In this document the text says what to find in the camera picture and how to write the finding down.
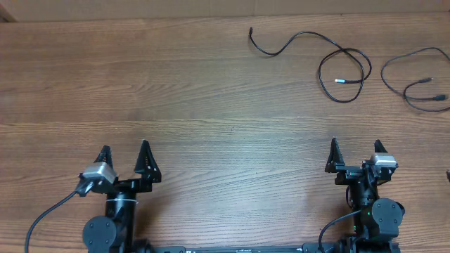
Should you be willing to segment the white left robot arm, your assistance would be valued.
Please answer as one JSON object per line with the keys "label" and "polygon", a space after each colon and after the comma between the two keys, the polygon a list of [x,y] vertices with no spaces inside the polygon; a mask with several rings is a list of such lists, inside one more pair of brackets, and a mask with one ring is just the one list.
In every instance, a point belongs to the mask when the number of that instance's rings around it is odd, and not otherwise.
{"label": "white left robot arm", "polygon": [[113,169],[111,149],[105,145],[94,163],[79,175],[76,192],[80,196],[90,192],[106,196],[105,214],[87,221],[82,232],[89,252],[154,251],[147,239],[136,240],[134,236],[136,196],[151,192],[153,184],[162,180],[147,140],[142,140],[134,173],[139,177],[120,180]]}

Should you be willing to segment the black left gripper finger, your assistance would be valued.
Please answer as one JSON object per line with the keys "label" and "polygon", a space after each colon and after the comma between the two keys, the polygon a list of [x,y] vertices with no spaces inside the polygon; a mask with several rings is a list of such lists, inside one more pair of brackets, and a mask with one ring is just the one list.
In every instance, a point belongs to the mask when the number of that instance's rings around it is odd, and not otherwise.
{"label": "black left gripper finger", "polygon": [[162,180],[161,171],[153,157],[150,143],[147,140],[142,140],[134,173],[140,174],[142,181],[160,183]]}
{"label": "black left gripper finger", "polygon": [[94,163],[105,162],[111,169],[113,168],[112,152],[108,145],[102,147]]}

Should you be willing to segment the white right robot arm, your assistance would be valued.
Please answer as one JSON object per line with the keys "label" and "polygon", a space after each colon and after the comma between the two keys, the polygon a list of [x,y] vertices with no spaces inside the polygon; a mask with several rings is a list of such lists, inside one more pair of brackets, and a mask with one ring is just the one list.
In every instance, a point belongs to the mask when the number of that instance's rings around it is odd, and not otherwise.
{"label": "white right robot arm", "polygon": [[[402,204],[389,198],[381,198],[378,186],[391,181],[398,168],[393,155],[381,141],[374,143],[374,153],[359,167],[347,166],[338,140],[333,138],[325,172],[336,175],[335,184],[346,186],[346,203],[351,212],[337,218],[322,228],[317,250],[320,252],[399,252],[393,239],[399,236],[399,226],[405,215]],[[346,235],[333,245],[323,242],[324,233],[345,219],[353,219],[354,233]]]}

